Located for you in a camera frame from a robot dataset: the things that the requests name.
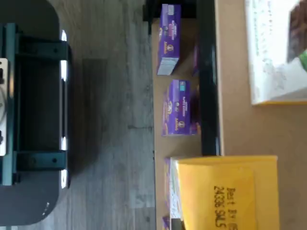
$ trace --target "gray floor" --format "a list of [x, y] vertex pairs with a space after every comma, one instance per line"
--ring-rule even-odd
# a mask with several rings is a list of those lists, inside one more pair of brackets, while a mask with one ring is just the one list
[[49, 1], [73, 50], [74, 174], [50, 216], [18, 229], [153, 230], [152, 66], [143, 0]]

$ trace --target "yellow package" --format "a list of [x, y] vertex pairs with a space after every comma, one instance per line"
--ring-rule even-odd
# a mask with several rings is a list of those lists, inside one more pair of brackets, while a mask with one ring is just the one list
[[178, 161], [186, 230], [278, 230], [276, 157]]

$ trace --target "cereal box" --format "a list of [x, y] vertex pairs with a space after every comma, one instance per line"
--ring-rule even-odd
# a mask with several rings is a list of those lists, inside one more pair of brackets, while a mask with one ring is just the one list
[[171, 75], [179, 60], [181, 6], [162, 4], [157, 75]]
[[172, 80], [164, 93], [162, 136], [190, 135], [190, 83]]

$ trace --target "metal bar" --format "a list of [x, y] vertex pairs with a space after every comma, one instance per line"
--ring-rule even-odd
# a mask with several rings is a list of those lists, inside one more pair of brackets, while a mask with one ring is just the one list
[[6, 155], [2, 161], [2, 185], [10, 186], [13, 184], [13, 163], [14, 163], [14, 78], [15, 78], [15, 35], [16, 25], [8, 23], [6, 25], [6, 49], [5, 56], [9, 61], [8, 74], [8, 98], [7, 98], [7, 143]]
[[60, 171], [66, 169], [66, 151], [16, 151], [17, 171]]
[[201, 151], [203, 155], [220, 154], [218, 79], [216, 71], [215, 3], [197, 1], [199, 27]]
[[21, 58], [68, 60], [69, 46], [64, 41], [48, 41], [19, 35], [19, 49], [16, 55]]

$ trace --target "black metal rack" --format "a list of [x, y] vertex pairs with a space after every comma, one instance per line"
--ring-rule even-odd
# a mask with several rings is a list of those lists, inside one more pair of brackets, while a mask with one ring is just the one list
[[195, 18], [199, 28], [199, 84], [201, 100], [201, 151], [205, 156], [220, 155], [218, 78], [214, 0], [147, 0], [143, 20], [151, 25], [160, 17], [163, 3], [180, 4], [181, 18]]
[[[36, 99], [28, 99], [31, 98], [29, 96], [31, 92], [29, 91], [32, 90], [28, 86], [35, 85], [35, 79], [30, 79], [32, 75], [29, 74], [29, 71], [32, 69], [32, 71], [39, 72], [45, 62], [68, 60], [69, 46], [66, 42], [60, 40], [50, 41], [25, 36], [14, 23], [1, 24], [0, 34], [0, 58], [8, 61], [7, 79], [3, 81], [6, 82], [4, 91], [7, 89], [6, 132], [5, 141], [1, 143], [6, 145], [6, 154], [0, 157], [0, 184], [10, 186], [19, 182], [19, 172], [60, 171], [67, 168], [67, 151], [61, 149], [59, 145], [56, 148], [54, 144], [51, 144], [53, 147], [44, 144], [45, 149], [41, 149], [40, 146], [36, 145], [36, 136], [41, 135], [42, 131], [35, 133], [37, 129], [27, 125], [29, 120], [33, 120], [33, 118], [27, 119], [27, 117], [31, 113], [31, 111], [29, 112], [31, 108], [40, 106], [35, 104]], [[59, 79], [52, 81], [54, 85], [60, 82]], [[60, 108], [51, 113], [59, 116], [56, 118], [57, 122], [55, 123], [59, 123], [60, 127], [55, 128], [53, 134], [54, 138], [59, 139], [65, 136], [67, 132], [65, 119], [63, 119], [66, 116], [64, 114], [66, 113], [66, 87], [63, 80], [61, 85], [61, 87], [58, 87], [59, 94], [54, 97], [55, 100], [59, 97], [60, 103], [57, 105]], [[41, 118], [41, 122], [52, 123], [54, 119], [44, 116], [44, 118]], [[45, 134], [45, 143], [48, 142], [48, 138], [50, 138], [51, 142], [59, 142], [52, 140], [51, 137], [47, 136], [47, 133]]]

